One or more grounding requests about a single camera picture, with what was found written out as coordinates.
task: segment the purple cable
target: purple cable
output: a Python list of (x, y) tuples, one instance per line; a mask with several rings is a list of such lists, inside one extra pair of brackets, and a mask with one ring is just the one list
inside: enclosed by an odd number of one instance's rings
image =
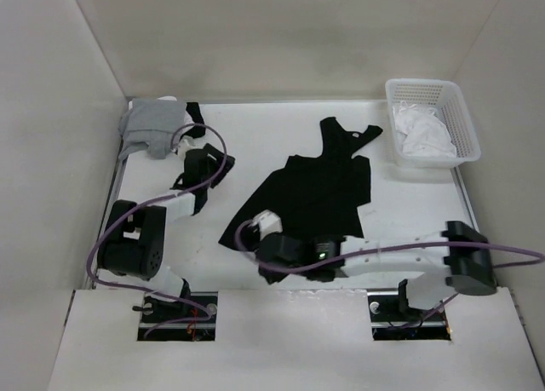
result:
[[(368, 249), (368, 250), (356, 250), (351, 253), (346, 253), (345, 255), (340, 255), (337, 257), (333, 257), (330, 259), (326, 259), (320, 262), (313, 263), (312, 265), (306, 265), (301, 267), (281, 267), (276, 266), (270, 263), (262, 262), (259, 259), (256, 259), (244, 246), (244, 243), (241, 239), (241, 233), (245, 227), (250, 225), (252, 223), (252, 220), (244, 221), (240, 226), (237, 228), (237, 231), (235, 232), (235, 245), (237, 246), (237, 249), (240, 250), (246, 258), (248, 258), (253, 263), (256, 263), (259, 267), (268, 270), (269, 272), (275, 272), (275, 273), (284, 273), (284, 274), (294, 274), (294, 273), (304, 273), (308, 272), (309, 270), (313, 270), (317, 267), (322, 267), (325, 265), (329, 265), (331, 263), (338, 262), (340, 260), (344, 259), (350, 259), (357, 256), (367, 256), (367, 255), (374, 255), (375, 253), (379, 252), (395, 252), (400, 250), (409, 250), (409, 249), (424, 249), (424, 248), (433, 248), (433, 247), (442, 247), (442, 246), (448, 246), (448, 247), (457, 247), (457, 248), (477, 248), (477, 249), (488, 249), (488, 250), (500, 250), (503, 252), (511, 252), (511, 253), (517, 253), (525, 256), (534, 257), (535, 260), (533, 261), (521, 261), (521, 262), (509, 262), (509, 263), (503, 263), (501, 265), (495, 265), (494, 268), (499, 269), (503, 267), (516, 267), (516, 266), (526, 266), (526, 265), (536, 265), (538, 263), (545, 262), (545, 255), (540, 252), (536, 252), (534, 250), (527, 250), (522, 248), (515, 248), (513, 246), (504, 246), (502, 244), (485, 244), (480, 242), (422, 242), (422, 243), (415, 243), (415, 244), (398, 244), (395, 246), (386, 246), (384, 248), (376, 248), (376, 249)], [(422, 318), (422, 321), (429, 319), (431, 316), (436, 314), (441, 308), (443, 308), (447, 303), (451, 302), (457, 294), (449, 297), (444, 302), (441, 302), (437, 307), (432, 308), (431, 310), (428, 310), (426, 314), (424, 314), (424, 317)], [(405, 323), (404, 325), (400, 325), (399, 327), (394, 327), (395, 329), (405, 329), (413, 326), (415, 323)]]
[(223, 169), (225, 168), (225, 165), (227, 163), (227, 145), (225, 143), (225, 140), (223, 140), (223, 137), (221, 137), (220, 133), (218, 133), (215, 129), (213, 129), (212, 127), (210, 127), (210, 126), (208, 126), (206, 124), (190, 123), (190, 124), (182, 125), (172, 135), (172, 140), (170, 142), (171, 148), (172, 149), (175, 148), (175, 137), (176, 137), (176, 135), (180, 131), (182, 131), (183, 129), (187, 129), (187, 128), (191, 128), (191, 127), (204, 127), (206, 129), (209, 129), (210, 131), (212, 131), (218, 137), (218, 139), (220, 140), (220, 143), (221, 143), (221, 147), (223, 148), (223, 154), (224, 154), (224, 157), (221, 160), (220, 168), (208, 180), (203, 181), (203, 182), (201, 182), (200, 184), (197, 184), (194, 187), (189, 187), (188, 189), (185, 189), (185, 190), (181, 191), (181, 193), (173, 193), (171, 195), (165, 195), (163, 197), (148, 199), (147, 201), (144, 201), (144, 202), (142, 202), (140, 204), (137, 204), (134, 208), (132, 208), (131, 210), (128, 210), (127, 212), (125, 212), (106, 231), (104, 231), (104, 233), (96, 240), (95, 245), (93, 246), (93, 248), (91, 248), (89, 256), (87, 257), (87, 263), (85, 265), (85, 268), (87, 270), (87, 274), (88, 274), (89, 278), (94, 283), (96, 283), (98, 285), (104, 285), (104, 286), (108, 286), (108, 287), (116, 287), (116, 288), (119, 288), (119, 289), (140, 290), (140, 291), (143, 291), (144, 293), (153, 293), (153, 295), (155, 295), (155, 296), (161, 296), (161, 297), (164, 297), (166, 299), (170, 299), (170, 300), (173, 300), (173, 301), (176, 301), (176, 302), (189, 304), (190, 306), (193, 306), (194, 308), (198, 308), (199, 310), (204, 311), (206, 313), (206, 317), (197, 317), (197, 318), (191, 317), (191, 318), (172, 319), (172, 320), (163, 321), (163, 322), (161, 322), (161, 323), (159, 323), (157, 325), (154, 325), (150, 329), (148, 329), (146, 331), (146, 333), (144, 334), (144, 338), (146, 338), (152, 331), (154, 331), (155, 329), (157, 329), (161, 325), (166, 325), (166, 324), (169, 324), (169, 323), (180, 323), (180, 322), (184, 322), (184, 321), (206, 321), (206, 320), (209, 320), (212, 317), (212, 314), (210, 313), (210, 311), (207, 308), (201, 306), (200, 304), (198, 304), (196, 302), (193, 302), (191, 300), (184, 299), (182, 297), (167, 295), (167, 294), (157, 292), (157, 291), (152, 290), (152, 289), (148, 289), (148, 288), (146, 288), (144, 286), (125, 285), (125, 284), (122, 284), (122, 283), (114, 283), (114, 282), (107, 282), (105, 280), (100, 280), (98, 278), (98, 276), (93, 272), (93, 260), (95, 259), (96, 252), (98, 251), (100, 246), (104, 243), (106, 238), (110, 235), (110, 233), (112, 233), (114, 229), (119, 227), (119, 225), (121, 225), (129, 216), (134, 214), (137, 210), (145, 208), (145, 207), (147, 207), (147, 206), (149, 206), (151, 204), (156, 204), (158, 202), (168, 201), (169, 199), (175, 198), (176, 196), (180, 196), (180, 195), (182, 195), (184, 193), (192, 193), (193, 191), (196, 191), (199, 188), (202, 188), (202, 187), (205, 187), (205, 186), (209, 185), (223, 171)]

